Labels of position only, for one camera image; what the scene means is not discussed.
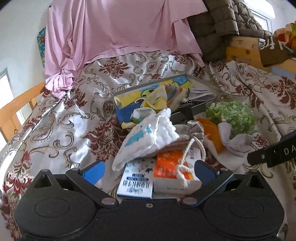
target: pink cloth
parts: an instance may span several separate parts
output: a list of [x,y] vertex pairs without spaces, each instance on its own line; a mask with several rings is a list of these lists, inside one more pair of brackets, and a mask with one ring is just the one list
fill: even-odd
[[187,17],[206,12],[202,0],[54,0],[45,41],[45,87],[62,98],[86,63],[132,52],[202,52]]

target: screw head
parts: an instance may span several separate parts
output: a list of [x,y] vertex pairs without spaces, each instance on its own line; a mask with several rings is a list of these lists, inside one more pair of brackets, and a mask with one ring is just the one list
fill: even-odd
[[152,203],[147,203],[146,207],[153,207],[153,204]]
[[114,205],[116,203],[116,199],[112,197],[105,197],[102,199],[101,203],[105,205]]
[[194,205],[197,203],[197,200],[194,197],[186,197],[183,199],[183,203],[187,205]]

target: brown puffer jacket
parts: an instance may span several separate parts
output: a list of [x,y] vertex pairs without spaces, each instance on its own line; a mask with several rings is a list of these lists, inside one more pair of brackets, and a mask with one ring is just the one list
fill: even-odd
[[208,12],[188,17],[188,23],[198,42],[205,62],[225,57],[234,35],[266,39],[270,32],[263,30],[252,12],[240,0],[203,0]]

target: white wall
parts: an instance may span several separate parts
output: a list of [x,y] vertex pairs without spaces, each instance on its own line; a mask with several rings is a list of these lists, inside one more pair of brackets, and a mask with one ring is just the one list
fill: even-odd
[[[7,68],[15,96],[44,81],[37,45],[52,0],[12,0],[0,11],[0,72]],[[25,118],[30,108],[23,108]]]
[[284,28],[286,24],[296,21],[296,8],[287,0],[267,0],[273,8],[276,18],[271,21],[272,30]]

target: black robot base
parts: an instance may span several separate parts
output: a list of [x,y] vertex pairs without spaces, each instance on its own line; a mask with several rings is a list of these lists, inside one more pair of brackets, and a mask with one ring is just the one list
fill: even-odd
[[119,204],[83,178],[87,169],[38,173],[15,209],[20,240],[280,240],[276,234],[284,211],[257,170],[246,175],[216,170],[214,180],[181,201]]

